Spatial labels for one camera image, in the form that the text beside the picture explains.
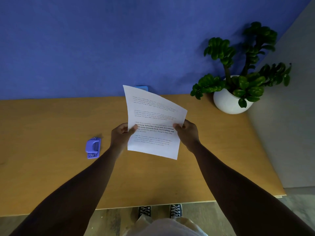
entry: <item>paper sheet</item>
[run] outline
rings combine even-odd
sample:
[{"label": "paper sheet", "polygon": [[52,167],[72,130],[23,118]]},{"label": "paper sheet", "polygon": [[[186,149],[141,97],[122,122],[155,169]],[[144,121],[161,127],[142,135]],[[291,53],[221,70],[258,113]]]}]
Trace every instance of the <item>paper sheet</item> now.
[{"label": "paper sheet", "polygon": [[128,150],[177,159],[179,137],[173,128],[181,126],[187,110],[163,97],[123,85],[128,108],[128,129],[138,130],[128,142]]}]

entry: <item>blue wall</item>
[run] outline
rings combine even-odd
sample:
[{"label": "blue wall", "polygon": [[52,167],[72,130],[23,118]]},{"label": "blue wall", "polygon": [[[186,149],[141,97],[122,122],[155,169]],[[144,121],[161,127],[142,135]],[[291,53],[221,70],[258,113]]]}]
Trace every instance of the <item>blue wall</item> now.
[{"label": "blue wall", "polygon": [[123,84],[189,93],[223,74],[203,57],[208,38],[237,44],[253,21],[281,37],[309,2],[1,0],[0,99],[121,96]]}]

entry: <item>shoelace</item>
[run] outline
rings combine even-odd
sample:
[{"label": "shoelace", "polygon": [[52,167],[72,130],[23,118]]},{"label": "shoelace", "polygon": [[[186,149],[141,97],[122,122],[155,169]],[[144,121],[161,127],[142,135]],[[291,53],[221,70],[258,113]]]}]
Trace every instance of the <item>shoelace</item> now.
[{"label": "shoelace", "polygon": [[140,208],[140,213],[144,215],[150,215],[150,206],[142,206]]},{"label": "shoelace", "polygon": [[175,217],[180,217],[180,206],[174,205],[171,207],[171,215]]}]

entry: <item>white pot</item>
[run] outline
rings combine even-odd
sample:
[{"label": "white pot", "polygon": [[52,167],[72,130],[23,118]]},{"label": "white pot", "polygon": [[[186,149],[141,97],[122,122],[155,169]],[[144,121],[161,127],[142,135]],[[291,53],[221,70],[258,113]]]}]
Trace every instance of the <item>white pot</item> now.
[{"label": "white pot", "polygon": [[227,89],[223,89],[220,92],[215,92],[213,95],[213,100],[217,108],[227,114],[239,114],[239,113],[245,112],[253,104],[253,102],[249,102],[247,99],[245,99],[247,102],[247,107],[241,108],[238,105],[239,99],[240,98],[235,97]]}]

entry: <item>left hand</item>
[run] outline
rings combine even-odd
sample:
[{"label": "left hand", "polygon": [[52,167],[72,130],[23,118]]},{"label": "left hand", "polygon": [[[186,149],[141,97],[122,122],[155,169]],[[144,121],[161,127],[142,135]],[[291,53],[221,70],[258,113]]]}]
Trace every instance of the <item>left hand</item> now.
[{"label": "left hand", "polygon": [[112,130],[111,148],[122,151],[128,144],[129,138],[136,132],[138,125],[134,125],[128,131],[128,123],[120,124]]}]

